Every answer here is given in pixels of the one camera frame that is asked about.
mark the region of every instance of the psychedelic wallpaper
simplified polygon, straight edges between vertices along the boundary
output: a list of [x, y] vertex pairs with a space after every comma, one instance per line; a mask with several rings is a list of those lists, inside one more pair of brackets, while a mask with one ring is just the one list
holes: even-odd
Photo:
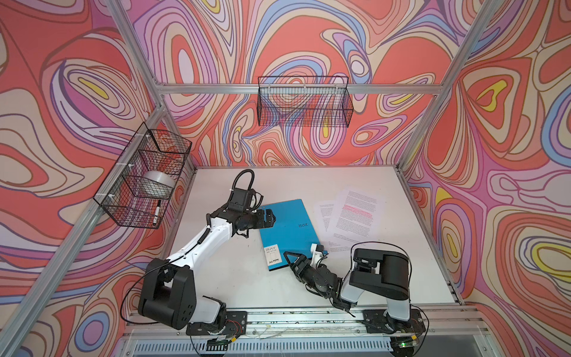
[[406, 176], [508, 356], [571, 355], [571, 3], [506, 0]]
[[[128, 14], [160, 83], [345, 74], [351, 83], [432, 84], [479, 8], [479, 0], [139, 0]], [[300, 129], [260, 128], [257, 95], [165, 97], [198, 166], [396, 164], [430, 97], [352, 99], [348, 129]]]
[[[153, 108], [102, 2], [0, 1], [0, 327]], [[153, 231], [104, 216], [18, 356], [108, 356], [176, 208]]]

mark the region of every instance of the white table surface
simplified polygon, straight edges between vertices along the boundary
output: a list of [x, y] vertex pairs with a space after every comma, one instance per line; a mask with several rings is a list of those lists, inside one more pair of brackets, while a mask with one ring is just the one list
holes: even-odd
[[[192, 186], [171, 252], [181, 249], [206, 224], [206, 214], [226, 202], [236, 175], [242, 169], [199, 169]], [[381, 198], [381, 234], [378, 240], [397, 244], [411, 257], [410, 285], [414, 304], [453, 303], [446, 281], [392, 167], [301, 167], [253, 169], [252, 188], [264, 195], [263, 204], [301, 198], [316, 227], [315, 203], [333, 200], [346, 187]], [[250, 175], [238, 187], [246, 188]], [[373, 244], [371, 248], [391, 250]], [[349, 252], [343, 259], [326, 259], [340, 277], [349, 269]], [[288, 268], [268, 271], [259, 231], [250, 238], [234, 236], [195, 272], [196, 291], [227, 303], [228, 308], [318, 307], [329, 301], [305, 290]], [[384, 305], [386, 300], [364, 292], [359, 305]]]

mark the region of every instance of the roll of tape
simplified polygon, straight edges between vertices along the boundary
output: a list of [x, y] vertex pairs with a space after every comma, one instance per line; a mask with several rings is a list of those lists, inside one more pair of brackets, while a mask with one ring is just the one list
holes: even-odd
[[147, 171], [143, 177], [148, 178], [149, 180], [156, 181], [158, 183], [162, 183], [168, 187], [175, 187], [175, 181], [167, 174], [162, 173], [160, 171]]
[[167, 198], [172, 189], [175, 187], [175, 181], [167, 174], [160, 171], [147, 171], [143, 177], [162, 185], [153, 184], [150, 182], [141, 182], [140, 188], [147, 193], [147, 195], [156, 198]]

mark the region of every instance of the mounting plate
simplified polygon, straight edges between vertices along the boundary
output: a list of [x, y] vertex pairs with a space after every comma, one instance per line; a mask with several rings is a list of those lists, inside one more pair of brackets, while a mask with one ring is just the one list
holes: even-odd
[[[386, 323], [384, 316], [386, 309], [363, 310], [363, 319], [366, 321], [365, 327], [370, 334], [382, 334], [383, 331], [375, 326], [382, 326]], [[422, 334], [426, 331], [424, 320], [420, 315], [420, 310], [411, 309], [411, 318], [408, 323], [399, 323], [397, 325], [401, 332], [412, 332], [414, 334]]]
[[[230, 322], [230, 320], [237, 322], [242, 328], [241, 331], [237, 331], [238, 327], [235, 323]], [[224, 329], [219, 334], [211, 334], [205, 328], [202, 328], [202, 323], [192, 323], [189, 324], [186, 329], [186, 334], [189, 336], [222, 336], [222, 335], [243, 335], [246, 333], [246, 324], [248, 323], [248, 312], [247, 311], [227, 311], [226, 312], [226, 325]]]

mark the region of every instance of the metal grille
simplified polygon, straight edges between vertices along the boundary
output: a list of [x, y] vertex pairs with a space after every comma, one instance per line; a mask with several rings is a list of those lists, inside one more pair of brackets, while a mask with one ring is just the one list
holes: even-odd
[[[392, 351], [391, 339], [385, 336], [343, 338], [265, 338], [238, 339], [227, 351], [208, 350], [206, 340], [194, 339], [200, 354], [268, 354], [294, 352], [387, 352]], [[139, 340], [134, 356], [194, 354], [190, 340]]]
[[348, 127], [353, 115], [348, 80], [343, 76], [258, 77], [258, 124]]
[[190, 149], [191, 142], [177, 134], [147, 129], [145, 138], [109, 192], [94, 199], [118, 226], [158, 228], [174, 187], [144, 175], [160, 171], [176, 184]]

